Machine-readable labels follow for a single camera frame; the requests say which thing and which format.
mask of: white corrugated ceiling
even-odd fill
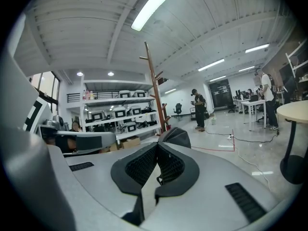
[[[144,41],[155,71],[188,81],[264,65],[295,20],[283,0],[166,0],[142,31],[130,28],[147,0],[34,0],[15,59],[26,75],[100,68],[147,73]],[[246,49],[270,43],[266,50]],[[225,58],[205,71],[197,69]]]

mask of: brown wall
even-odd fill
[[[270,74],[274,78],[276,86],[283,86],[279,70],[286,64],[289,64],[285,54],[290,54],[294,51],[299,45],[298,42],[302,42],[305,37],[305,32],[301,29],[301,27],[296,26],[286,43],[263,68],[264,73]]]

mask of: shelf board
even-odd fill
[[[135,135],[138,135],[138,134],[141,134],[141,133],[145,133],[145,132],[148,132],[148,131],[151,131],[151,130],[154,130],[154,129],[158,129],[158,128],[160,128],[160,124],[149,126],[147,128],[137,129],[136,131],[133,131],[133,132],[116,134],[116,139],[122,140],[122,139],[125,139],[125,138],[128,138],[128,137],[132,137],[132,136],[135,136]]]
[[[113,119],[104,120],[104,121],[94,121],[94,122],[86,123],[86,127],[105,124],[105,123],[112,123],[112,122],[116,122],[116,121],[123,121],[123,120],[127,120],[127,119],[138,118],[138,117],[141,117],[141,116],[148,116],[148,115],[154,115],[154,114],[157,114],[157,111],[149,112],[149,113],[145,113],[145,114],[139,114],[139,115],[132,115],[132,116],[130,115],[130,116],[126,116],[126,117],[113,118]]]
[[[88,107],[99,107],[105,105],[124,105],[124,104],[133,104],[133,103],[148,103],[155,100],[152,97],[145,98],[109,98],[109,99],[96,99],[96,100],[85,100],[82,101],[83,104],[86,104]]]
[[[290,55],[288,55],[289,57],[292,56],[298,56],[301,53],[303,53],[308,47],[308,42],[307,39],[305,39]]]
[[[305,66],[306,64],[308,64],[308,60],[307,61],[304,61],[302,64],[300,64],[300,65],[297,65],[297,66],[295,66],[294,68],[293,68],[293,70],[296,70],[296,69],[298,69],[298,68],[300,68],[300,67],[302,67],[302,66]]]
[[[299,83],[305,82],[305,81],[308,81],[308,78],[307,78],[307,79],[302,79],[302,80],[300,80]]]
[[[120,90],[149,90],[152,84],[124,80],[84,80],[83,83],[89,91],[120,91]]]

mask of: white t-shirt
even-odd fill
[[[270,77],[267,74],[263,74],[262,75],[262,85],[263,85],[263,89],[264,89],[264,85],[268,85],[268,88],[266,89],[265,93],[264,93],[264,98],[265,101],[272,101],[274,98],[273,93],[271,92],[271,82],[270,82]]]

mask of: round table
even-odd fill
[[[280,106],[277,113],[292,121],[290,139],[283,160],[280,163],[280,170],[284,178],[292,184],[301,184],[307,175],[308,148],[304,158],[298,155],[290,155],[296,123],[308,123],[308,101],[299,101]]]

